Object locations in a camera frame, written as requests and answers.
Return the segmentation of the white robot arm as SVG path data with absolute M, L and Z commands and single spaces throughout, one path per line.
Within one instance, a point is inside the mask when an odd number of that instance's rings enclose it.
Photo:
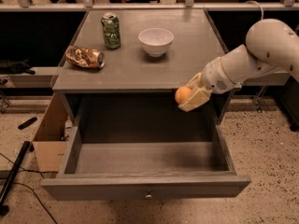
M 244 45 L 206 64 L 176 91 L 175 100 L 181 110 L 189 112 L 205 104 L 213 93 L 223 94 L 277 69 L 299 81 L 299 36 L 283 21 L 260 20 L 249 28 Z

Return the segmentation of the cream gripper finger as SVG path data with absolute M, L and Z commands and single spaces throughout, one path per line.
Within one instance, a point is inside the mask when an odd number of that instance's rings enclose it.
M 178 107 L 185 112 L 192 111 L 205 104 L 210 99 L 211 93 L 212 90 L 205 87 L 194 87 L 189 97 Z
M 191 90 L 192 90 L 194 87 L 202 87 L 203 84 L 202 84 L 201 75 L 202 75 L 201 72 L 197 73 L 193 78 L 191 78 L 191 79 L 189 80 L 189 82 L 186 84 L 186 86 L 187 86 L 189 89 L 191 89 Z

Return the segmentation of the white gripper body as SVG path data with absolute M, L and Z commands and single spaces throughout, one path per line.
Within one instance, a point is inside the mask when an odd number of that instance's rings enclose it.
M 234 82 L 227 77 L 222 67 L 221 57 L 214 59 L 203 68 L 201 82 L 216 94 L 223 94 L 235 87 Z

